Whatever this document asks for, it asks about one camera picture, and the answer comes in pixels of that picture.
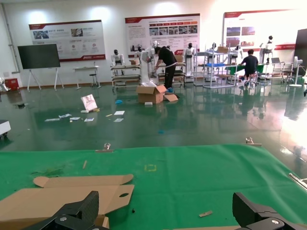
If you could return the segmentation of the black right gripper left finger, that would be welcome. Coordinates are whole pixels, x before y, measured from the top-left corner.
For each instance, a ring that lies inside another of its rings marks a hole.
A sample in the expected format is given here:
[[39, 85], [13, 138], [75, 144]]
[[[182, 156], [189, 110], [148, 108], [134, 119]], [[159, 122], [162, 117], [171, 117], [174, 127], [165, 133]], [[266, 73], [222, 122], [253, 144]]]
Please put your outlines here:
[[95, 224], [99, 211], [99, 193], [91, 191], [78, 202], [67, 203], [53, 216], [26, 227], [27, 230], [106, 230]]

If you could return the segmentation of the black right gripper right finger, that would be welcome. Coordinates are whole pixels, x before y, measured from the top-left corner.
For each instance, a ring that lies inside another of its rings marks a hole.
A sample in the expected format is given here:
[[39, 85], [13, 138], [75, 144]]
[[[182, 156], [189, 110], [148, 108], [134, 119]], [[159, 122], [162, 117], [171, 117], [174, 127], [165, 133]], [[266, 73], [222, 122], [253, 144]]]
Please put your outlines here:
[[241, 230], [305, 230], [282, 217], [273, 208], [256, 204], [242, 193], [233, 193], [232, 213]]

